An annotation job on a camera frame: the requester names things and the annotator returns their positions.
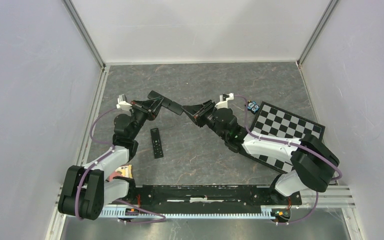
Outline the black remote with buttons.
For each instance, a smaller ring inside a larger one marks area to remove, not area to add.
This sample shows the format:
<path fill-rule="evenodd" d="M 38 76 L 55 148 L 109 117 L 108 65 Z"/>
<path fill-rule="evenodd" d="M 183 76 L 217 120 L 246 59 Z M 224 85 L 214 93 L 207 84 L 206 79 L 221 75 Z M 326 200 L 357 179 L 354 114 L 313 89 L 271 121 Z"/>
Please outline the black remote with buttons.
<path fill-rule="evenodd" d="M 162 142 L 161 142 L 161 136 L 159 129 L 152 128 L 150 130 L 150 136 L 151 136 L 151 143 L 152 143 L 152 149 L 153 149 L 153 155 L 155 159 L 160 159 L 164 157 L 163 148 L 162 148 Z"/>

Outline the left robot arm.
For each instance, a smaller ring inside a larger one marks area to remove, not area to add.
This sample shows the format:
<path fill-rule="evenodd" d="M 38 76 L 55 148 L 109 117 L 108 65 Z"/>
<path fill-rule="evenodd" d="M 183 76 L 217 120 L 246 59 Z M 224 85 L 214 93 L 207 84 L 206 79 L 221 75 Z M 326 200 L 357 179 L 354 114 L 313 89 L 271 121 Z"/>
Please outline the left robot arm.
<path fill-rule="evenodd" d="M 164 97 L 127 102 L 118 97 L 116 110 L 123 112 L 114 118 L 114 134 L 107 143 L 109 149 L 85 165 L 72 165 L 67 169 L 58 200 L 58 212 L 78 220 L 96 220 L 104 206 L 120 199 L 125 204 L 137 198 L 134 182 L 126 177 L 110 176 L 136 155 L 136 137 L 146 121 L 153 121 L 163 106 Z"/>

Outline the black remote back up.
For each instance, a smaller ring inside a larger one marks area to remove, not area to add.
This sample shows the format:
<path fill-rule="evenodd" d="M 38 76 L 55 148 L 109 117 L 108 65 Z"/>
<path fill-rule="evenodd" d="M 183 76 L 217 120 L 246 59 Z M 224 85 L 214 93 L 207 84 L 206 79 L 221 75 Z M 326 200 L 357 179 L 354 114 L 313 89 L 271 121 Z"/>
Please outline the black remote back up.
<path fill-rule="evenodd" d="M 171 112 L 173 112 L 173 113 L 175 113 L 175 114 L 177 114 L 179 116 L 184 112 L 182 106 L 179 103 L 177 103 L 177 102 L 175 102 L 175 101 L 173 101 L 173 100 L 171 100 L 171 99 L 161 95 L 160 93 L 158 93 L 158 92 L 156 92 L 154 90 L 152 90 L 147 95 L 147 98 L 148 99 L 163 98 L 162 106 L 164 108 L 168 109 L 169 111 L 171 111 Z"/>

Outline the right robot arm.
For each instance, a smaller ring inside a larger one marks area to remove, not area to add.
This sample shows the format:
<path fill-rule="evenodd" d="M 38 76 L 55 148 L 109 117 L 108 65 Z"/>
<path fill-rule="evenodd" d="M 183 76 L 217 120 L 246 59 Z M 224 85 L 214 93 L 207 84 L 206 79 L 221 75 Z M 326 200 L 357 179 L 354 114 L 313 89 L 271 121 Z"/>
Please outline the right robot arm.
<path fill-rule="evenodd" d="M 208 100 L 197 105 L 183 105 L 183 112 L 198 126 L 207 126 L 234 153 L 244 156 L 267 156 L 292 164 L 292 170 L 278 175 L 269 189 L 269 199 L 282 204 L 289 196 L 310 189 L 324 193 L 331 181 L 342 177 L 339 159 L 317 137 L 282 138 L 250 131 L 238 124 L 228 107 Z"/>

